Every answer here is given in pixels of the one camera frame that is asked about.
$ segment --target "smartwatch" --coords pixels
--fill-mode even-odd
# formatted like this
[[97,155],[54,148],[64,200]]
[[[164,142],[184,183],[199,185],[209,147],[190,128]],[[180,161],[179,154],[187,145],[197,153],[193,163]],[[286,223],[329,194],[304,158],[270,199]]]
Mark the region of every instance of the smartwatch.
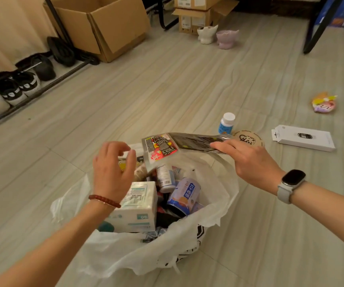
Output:
[[290,204],[290,196],[293,191],[305,181],[306,174],[301,170],[290,170],[281,180],[277,198],[286,204]]

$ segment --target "marble-patterned floor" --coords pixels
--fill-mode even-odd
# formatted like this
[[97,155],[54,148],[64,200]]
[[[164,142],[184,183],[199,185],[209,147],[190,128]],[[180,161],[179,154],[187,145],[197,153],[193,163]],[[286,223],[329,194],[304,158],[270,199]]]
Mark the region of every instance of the marble-patterned floor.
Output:
[[[286,170],[344,194],[344,29],[328,28],[301,53],[307,22],[232,13],[231,50],[153,26],[149,38],[110,64],[87,66],[0,125],[0,273],[51,234],[49,206],[85,173],[106,140],[129,144],[160,132],[216,134],[225,112],[252,130]],[[320,91],[338,95],[315,114]],[[277,144],[279,124],[330,131],[333,153]],[[221,226],[173,269],[97,280],[69,267],[59,286],[344,286],[344,244],[292,205],[240,181]]]

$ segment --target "round coaster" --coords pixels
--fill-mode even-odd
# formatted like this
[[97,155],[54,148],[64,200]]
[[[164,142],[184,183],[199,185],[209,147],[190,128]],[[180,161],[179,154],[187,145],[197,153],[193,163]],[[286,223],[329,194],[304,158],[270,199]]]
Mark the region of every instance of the round coaster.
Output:
[[264,146],[264,141],[260,138],[260,136],[248,130],[238,131],[234,133],[233,136],[252,146]]

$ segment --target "pink bowl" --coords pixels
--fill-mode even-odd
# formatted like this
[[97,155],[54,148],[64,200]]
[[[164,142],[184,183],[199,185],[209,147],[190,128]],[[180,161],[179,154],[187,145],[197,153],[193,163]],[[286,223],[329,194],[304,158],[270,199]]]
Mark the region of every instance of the pink bowl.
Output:
[[223,30],[216,33],[217,43],[220,49],[230,49],[233,47],[239,31]]

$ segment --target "beige curtain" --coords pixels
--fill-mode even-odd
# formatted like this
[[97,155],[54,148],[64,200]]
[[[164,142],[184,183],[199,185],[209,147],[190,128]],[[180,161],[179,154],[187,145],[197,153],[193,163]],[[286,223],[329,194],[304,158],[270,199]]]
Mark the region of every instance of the beige curtain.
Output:
[[0,71],[34,53],[48,51],[47,36],[57,36],[44,0],[0,0]]

